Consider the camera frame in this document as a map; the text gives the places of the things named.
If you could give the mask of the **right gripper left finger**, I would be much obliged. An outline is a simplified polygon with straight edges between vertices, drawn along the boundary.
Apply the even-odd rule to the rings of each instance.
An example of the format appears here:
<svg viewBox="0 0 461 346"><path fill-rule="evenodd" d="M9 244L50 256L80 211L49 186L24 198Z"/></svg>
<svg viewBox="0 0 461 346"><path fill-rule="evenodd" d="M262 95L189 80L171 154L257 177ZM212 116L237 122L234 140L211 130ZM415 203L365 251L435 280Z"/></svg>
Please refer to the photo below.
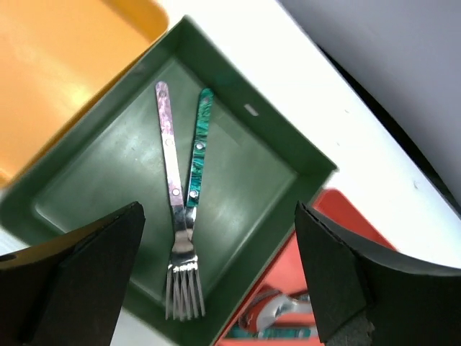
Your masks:
<svg viewBox="0 0 461 346"><path fill-rule="evenodd" d="M1 256L1 344L109 345L145 222L134 202Z"/></svg>

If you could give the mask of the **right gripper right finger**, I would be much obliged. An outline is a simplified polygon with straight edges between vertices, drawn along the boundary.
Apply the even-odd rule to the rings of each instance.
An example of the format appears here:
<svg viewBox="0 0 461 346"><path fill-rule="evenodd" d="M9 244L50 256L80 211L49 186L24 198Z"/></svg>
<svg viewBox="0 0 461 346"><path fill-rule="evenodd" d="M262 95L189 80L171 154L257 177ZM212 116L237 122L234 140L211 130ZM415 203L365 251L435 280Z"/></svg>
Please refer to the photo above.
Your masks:
<svg viewBox="0 0 461 346"><path fill-rule="evenodd" d="M323 344L460 344L460 269L388 249L303 203L295 229Z"/></svg>

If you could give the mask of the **teal handled spoon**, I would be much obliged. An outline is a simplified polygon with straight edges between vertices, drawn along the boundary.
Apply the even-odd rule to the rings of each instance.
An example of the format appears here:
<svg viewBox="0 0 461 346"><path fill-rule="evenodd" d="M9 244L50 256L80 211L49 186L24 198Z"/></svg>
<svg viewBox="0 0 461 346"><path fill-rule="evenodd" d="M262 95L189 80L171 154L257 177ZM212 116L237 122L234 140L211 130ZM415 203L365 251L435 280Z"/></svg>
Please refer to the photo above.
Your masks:
<svg viewBox="0 0 461 346"><path fill-rule="evenodd" d="M261 339L261 340L276 340L276 339L308 339L316 337L318 331L316 327L303 328L287 328L287 327L269 327L267 329L250 332L241 327L234 326L225 336L227 339Z"/></svg>

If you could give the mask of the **teal handled fork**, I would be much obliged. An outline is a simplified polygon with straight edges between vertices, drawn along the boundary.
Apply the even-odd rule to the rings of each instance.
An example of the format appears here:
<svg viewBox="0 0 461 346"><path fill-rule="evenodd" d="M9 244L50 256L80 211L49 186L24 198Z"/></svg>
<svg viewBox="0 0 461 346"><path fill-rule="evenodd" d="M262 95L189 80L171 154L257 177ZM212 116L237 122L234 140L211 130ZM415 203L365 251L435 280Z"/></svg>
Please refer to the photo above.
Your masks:
<svg viewBox="0 0 461 346"><path fill-rule="evenodd" d="M200 92L198 100L187 185L187 199L185 200L185 217L189 240L192 240L193 237L197 207L200 201L213 97L213 91L205 88Z"/></svg>

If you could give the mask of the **pink handled fork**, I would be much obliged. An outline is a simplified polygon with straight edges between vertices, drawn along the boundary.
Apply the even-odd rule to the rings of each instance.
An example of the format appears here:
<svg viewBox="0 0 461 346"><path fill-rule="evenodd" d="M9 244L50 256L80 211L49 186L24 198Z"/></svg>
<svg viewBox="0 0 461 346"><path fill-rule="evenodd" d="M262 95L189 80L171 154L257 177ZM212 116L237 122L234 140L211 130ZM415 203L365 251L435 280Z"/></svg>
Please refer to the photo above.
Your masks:
<svg viewBox="0 0 461 346"><path fill-rule="evenodd" d="M205 306L202 303L198 256L187 228L169 87L165 81L159 81L155 89L174 232L166 272L166 318L185 321L204 316Z"/></svg>

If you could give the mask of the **pink handled spoon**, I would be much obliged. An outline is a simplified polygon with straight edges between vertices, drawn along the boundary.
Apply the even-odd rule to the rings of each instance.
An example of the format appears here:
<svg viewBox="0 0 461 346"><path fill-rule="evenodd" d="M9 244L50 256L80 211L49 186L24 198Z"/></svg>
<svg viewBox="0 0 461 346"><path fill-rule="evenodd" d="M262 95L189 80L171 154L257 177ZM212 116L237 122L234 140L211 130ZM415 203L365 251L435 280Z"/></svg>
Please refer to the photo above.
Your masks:
<svg viewBox="0 0 461 346"><path fill-rule="evenodd" d="M247 332L256 333L273 327L285 315L312 313L310 296L306 290L298 296L290 296L265 285L240 314L238 325Z"/></svg>

